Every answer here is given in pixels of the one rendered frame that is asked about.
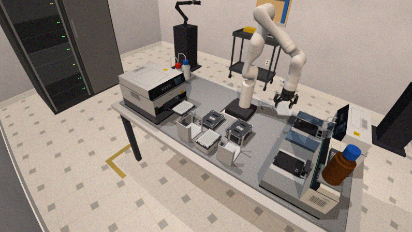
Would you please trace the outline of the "beige benchtop lab instrument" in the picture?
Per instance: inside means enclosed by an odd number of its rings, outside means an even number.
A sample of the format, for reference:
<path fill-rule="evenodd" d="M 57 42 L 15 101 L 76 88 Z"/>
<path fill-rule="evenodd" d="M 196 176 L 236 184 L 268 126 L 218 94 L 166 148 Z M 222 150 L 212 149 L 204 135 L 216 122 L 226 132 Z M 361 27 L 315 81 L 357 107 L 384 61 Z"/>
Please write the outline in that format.
<path fill-rule="evenodd" d="M 345 148 L 345 143 L 330 137 L 313 153 L 283 139 L 259 187 L 320 219 L 339 203 L 343 183 L 330 185 L 321 173 Z"/>

